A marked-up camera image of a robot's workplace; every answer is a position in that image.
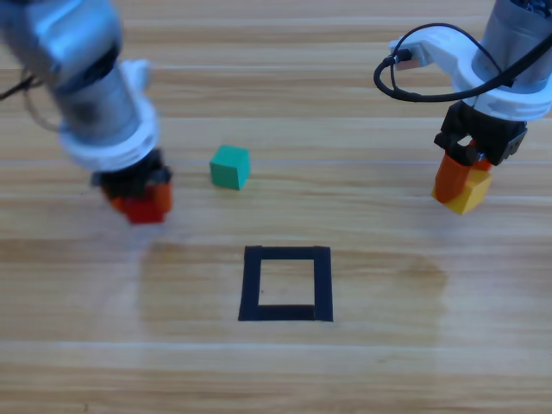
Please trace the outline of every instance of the yellow block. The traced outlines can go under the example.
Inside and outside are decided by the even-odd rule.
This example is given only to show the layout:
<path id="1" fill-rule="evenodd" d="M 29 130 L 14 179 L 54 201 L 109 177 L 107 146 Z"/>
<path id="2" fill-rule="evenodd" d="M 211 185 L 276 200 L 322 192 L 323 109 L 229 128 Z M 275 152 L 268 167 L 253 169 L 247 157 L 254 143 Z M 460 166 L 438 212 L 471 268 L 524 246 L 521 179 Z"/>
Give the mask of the yellow block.
<path id="1" fill-rule="evenodd" d="M 466 214 L 477 207 L 484 199 L 491 186 L 492 175 L 487 171 L 472 168 L 467 176 L 466 188 L 460 196 L 445 205 L 457 214 Z M 435 187 L 431 196 L 435 198 Z"/>

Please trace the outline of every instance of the black cable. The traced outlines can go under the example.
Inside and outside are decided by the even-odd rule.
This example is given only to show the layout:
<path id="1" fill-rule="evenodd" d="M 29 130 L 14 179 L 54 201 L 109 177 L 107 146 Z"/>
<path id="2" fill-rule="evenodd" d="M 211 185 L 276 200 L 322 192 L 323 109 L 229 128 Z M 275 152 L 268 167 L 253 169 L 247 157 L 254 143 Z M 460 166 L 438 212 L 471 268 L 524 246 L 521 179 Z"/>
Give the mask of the black cable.
<path id="1" fill-rule="evenodd" d="M 30 88 L 35 88 L 35 87 L 37 87 L 37 85 L 41 85 L 41 83 L 40 82 L 35 83 L 35 77 L 31 75 L 31 76 L 25 78 L 24 80 L 22 80 L 19 84 L 17 84 L 13 88 L 10 88 L 6 92 L 3 92 L 2 94 L 0 94 L 0 101 L 3 101 L 5 99 L 15 95 L 16 93 L 25 91 L 25 90 L 30 89 Z"/>
<path id="2" fill-rule="evenodd" d="M 392 97 L 400 101 L 406 101 L 406 102 L 438 103 L 438 102 L 458 101 L 458 100 L 467 99 L 470 97 L 477 97 L 478 95 L 487 93 L 489 91 L 492 91 L 493 89 L 496 89 L 504 84 L 511 82 L 516 76 L 524 72 L 527 68 L 533 65 L 537 60 L 539 60 L 552 47 L 552 34 L 551 34 L 546 39 L 544 39 L 541 43 L 539 43 L 536 47 L 534 47 L 530 52 L 528 52 L 523 58 L 518 60 L 508 69 L 500 73 L 498 76 L 488 80 L 483 85 L 477 86 L 468 91 L 455 92 L 455 93 L 449 93 L 444 95 L 421 95 L 419 93 L 403 91 L 399 88 L 393 90 L 387 87 L 381 81 L 381 73 L 384 71 L 384 69 L 386 69 L 389 66 L 395 65 L 396 63 L 398 63 L 398 61 L 401 61 L 401 54 L 405 57 L 403 60 L 408 60 L 411 58 L 410 51 L 407 51 L 404 49 L 399 50 L 400 46 L 406 40 L 406 38 L 412 35 L 413 33 L 417 32 L 418 30 L 421 30 L 422 28 L 442 26 L 442 25 L 449 26 L 447 25 L 447 23 L 430 23 L 429 25 L 424 25 L 424 26 L 420 26 L 419 28 L 414 28 L 398 42 L 393 53 L 390 56 L 386 57 L 378 65 L 378 67 L 376 68 L 373 74 L 373 82 L 376 84 L 377 88 L 380 91 L 382 91 L 389 97 Z"/>

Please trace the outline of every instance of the teal cube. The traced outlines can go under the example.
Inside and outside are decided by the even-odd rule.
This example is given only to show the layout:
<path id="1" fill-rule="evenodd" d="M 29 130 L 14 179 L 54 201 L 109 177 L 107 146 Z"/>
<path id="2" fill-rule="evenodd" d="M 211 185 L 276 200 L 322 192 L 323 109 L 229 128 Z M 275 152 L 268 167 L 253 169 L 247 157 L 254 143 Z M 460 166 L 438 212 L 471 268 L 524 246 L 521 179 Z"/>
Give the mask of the teal cube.
<path id="1" fill-rule="evenodd" d="M 210 161 L 214 185 L 241 190 L 251 173 L 251 159 L 246 148 L 222 145 Z"/>

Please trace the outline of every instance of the cube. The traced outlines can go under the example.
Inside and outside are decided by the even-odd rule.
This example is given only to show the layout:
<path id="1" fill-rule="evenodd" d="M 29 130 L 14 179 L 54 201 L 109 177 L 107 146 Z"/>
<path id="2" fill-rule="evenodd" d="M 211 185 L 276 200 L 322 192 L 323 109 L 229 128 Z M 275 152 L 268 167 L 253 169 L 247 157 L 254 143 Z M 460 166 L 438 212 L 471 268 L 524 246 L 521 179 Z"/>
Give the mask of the cube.
<path id="1" fill-rule="evenodd" d="M 492 175 L 475 167 L 470 169 L 464 191 L 445 205 L 456 214 L 464 215 L 473 210 L 484 200 L 491 186 Z M 432 196 L 436 198 L 435 187 Z"/>
<path id="2" fill-rule="evenodd" d="M 241 190 L 251 173 L 249 150 L 222 145 L 210 161 L 210 176 L 214 185 Z"/>

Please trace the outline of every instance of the black square outline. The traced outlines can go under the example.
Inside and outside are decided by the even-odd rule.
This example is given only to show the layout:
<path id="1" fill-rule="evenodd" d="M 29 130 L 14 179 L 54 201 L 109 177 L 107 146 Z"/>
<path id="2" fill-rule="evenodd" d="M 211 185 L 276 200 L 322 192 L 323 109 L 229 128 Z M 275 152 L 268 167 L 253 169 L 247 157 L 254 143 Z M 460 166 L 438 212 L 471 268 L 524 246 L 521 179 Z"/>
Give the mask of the black square outline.
<path id="1" fill-rule="evenodd" d="M 329 248 L 319 246 L 309 248 L 245 247 L 238 320 L 334 322 L 330 253 Z M 259 305 L 260 265 L 263 260 L 313 260 L 314 304 Z"/>

